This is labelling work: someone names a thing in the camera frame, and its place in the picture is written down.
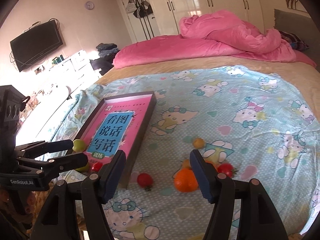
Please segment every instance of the television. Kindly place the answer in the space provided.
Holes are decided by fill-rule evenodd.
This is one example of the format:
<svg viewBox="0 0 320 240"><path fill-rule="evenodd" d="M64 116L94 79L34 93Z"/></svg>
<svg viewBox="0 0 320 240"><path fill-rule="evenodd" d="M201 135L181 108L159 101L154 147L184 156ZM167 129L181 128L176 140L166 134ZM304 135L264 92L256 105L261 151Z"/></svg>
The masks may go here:
<svg viewBox="0 0 320 240"><path fill-rule="evenodd" d="M55 20L33 27L10 41L19 72L32 66L62 44Z"/></svg>

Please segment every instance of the hello kitty sheet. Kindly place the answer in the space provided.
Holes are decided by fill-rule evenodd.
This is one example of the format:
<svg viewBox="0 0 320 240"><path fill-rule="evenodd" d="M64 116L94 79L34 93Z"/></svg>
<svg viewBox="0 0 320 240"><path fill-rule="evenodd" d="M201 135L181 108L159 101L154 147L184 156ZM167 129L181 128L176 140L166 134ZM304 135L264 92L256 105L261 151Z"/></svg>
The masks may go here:
<svg viewBox="0 0 320 240"><path fill-rule="evenodd" d="M288 234L310 226L319 212L320 124L300 92L276 73L237 65L93 85L82 92L55 140L71 138L103 97L147 90L155 91L158 103L131 182L103 206L116 238L202 239L213 205L200 190L181 193L173 186L198 137L206 141L200 150L206 160L231 163L239 170L235 179L262 182ZM136 183L142 172L153 177L149 192ZM70 171L64 178L73 182L84 175ZM236 239L239 210L236 201L230 239Z"/></svg>

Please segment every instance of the pink blanket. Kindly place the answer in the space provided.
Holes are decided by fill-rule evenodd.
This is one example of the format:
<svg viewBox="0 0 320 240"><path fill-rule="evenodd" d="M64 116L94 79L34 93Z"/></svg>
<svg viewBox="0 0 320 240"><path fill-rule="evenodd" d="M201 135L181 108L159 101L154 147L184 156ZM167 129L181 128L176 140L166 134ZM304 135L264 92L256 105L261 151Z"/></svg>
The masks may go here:
<svg viewBox="0 0 320 240"><path fill-rule="evenodd" d="M316 66L309 57L294 51L281 39L276 29L269 29L263 35L254 25L226 10L182 18L180 30L181 35L159 36L123 48L113 61L115 68L213 56L269 62L301 61Z"/></svg>

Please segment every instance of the tan mattress cover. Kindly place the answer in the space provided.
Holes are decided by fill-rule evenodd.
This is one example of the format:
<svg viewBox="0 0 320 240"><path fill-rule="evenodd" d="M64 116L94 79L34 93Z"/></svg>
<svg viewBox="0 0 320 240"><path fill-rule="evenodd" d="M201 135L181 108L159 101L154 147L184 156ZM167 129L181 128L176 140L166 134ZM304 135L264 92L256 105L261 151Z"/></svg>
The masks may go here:
<svg viewBox="0 0 320 240"><path fill-rule="evenodd" d="M320 120L320 73L312 66L302 62L266 62L230 56L181 59L123 69L113 68L97 83L106 85L117 79L138 75L169 73L187 69L210 69L233 65L244 65L250 70L265 74L278 73L284 80L300 90L316 118Z"/></svg>

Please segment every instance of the screw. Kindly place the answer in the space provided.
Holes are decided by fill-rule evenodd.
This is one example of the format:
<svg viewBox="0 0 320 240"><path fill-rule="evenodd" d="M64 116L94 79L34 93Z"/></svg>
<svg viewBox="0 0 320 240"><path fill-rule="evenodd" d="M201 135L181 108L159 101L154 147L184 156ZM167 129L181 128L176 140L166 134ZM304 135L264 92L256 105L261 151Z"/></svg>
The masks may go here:
<svg viewBox="0 0 320 240"><path fill-rule="evenodd" d="M91 175L89 176L89 178L90 178L91 180L95 180L95 179L97 179L98 177L99 177L99 175L98 175L97 173L91 174Z"/></svg>
<svg viewBox="0 0 320 240"><path fill-rule="evenodd" d="M225 179L227 176L224 173L218 173L218 178L219 179Z"/></svg>
<svg viewBox="0 0 320 240"><path fill-rule="evenodd" d="M64 184L64 180L61 179L61 180L58 180L57 183L56 183L58 186L62 186Z"/></svg>
<svg viewBox="0 0 320 240"><path fill-rule="evenodd" d="M251 180L251 183L252 183L253 185L257 186L257 185L259 185L260 182L259 182L257 179L252 179L252 180Z"/></svg>

